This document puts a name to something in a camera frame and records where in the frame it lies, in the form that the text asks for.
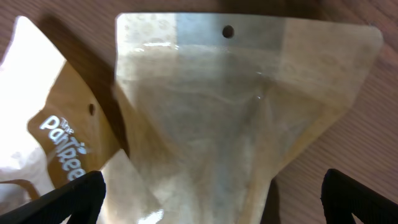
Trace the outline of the brown labelled snack pouch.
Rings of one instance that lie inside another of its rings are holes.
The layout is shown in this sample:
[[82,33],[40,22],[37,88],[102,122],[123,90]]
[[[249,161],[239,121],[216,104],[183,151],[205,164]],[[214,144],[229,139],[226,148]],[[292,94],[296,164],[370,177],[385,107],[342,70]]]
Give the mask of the brown labelled snack pouch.
[[1,212],[93,170],[119,150],[94,94],[24,16],[1,63]]

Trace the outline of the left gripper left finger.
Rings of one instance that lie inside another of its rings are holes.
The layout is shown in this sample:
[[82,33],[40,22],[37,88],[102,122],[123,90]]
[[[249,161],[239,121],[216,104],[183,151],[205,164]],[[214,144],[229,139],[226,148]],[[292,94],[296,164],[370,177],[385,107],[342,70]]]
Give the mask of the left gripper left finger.
[[106,195],[100,171],[91,171],[37,200],[1,215],[2,224],[96,224]]

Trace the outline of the beige paper pouch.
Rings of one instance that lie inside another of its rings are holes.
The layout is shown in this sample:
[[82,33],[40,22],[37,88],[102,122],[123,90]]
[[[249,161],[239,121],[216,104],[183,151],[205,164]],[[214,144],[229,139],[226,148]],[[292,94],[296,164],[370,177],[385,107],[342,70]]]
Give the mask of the beige paper pouch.
[[373,26],[250,14],[125,12],[115,28],[139,223],[259,223],[383,45]]

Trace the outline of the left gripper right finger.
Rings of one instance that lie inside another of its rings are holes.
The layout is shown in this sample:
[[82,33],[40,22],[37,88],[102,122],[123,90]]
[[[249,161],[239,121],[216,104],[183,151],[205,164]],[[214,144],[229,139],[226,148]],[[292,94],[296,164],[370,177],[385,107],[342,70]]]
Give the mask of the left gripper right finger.
[[397,224],[397,204],[337,169],[328,169],[321,201],[327,224]]

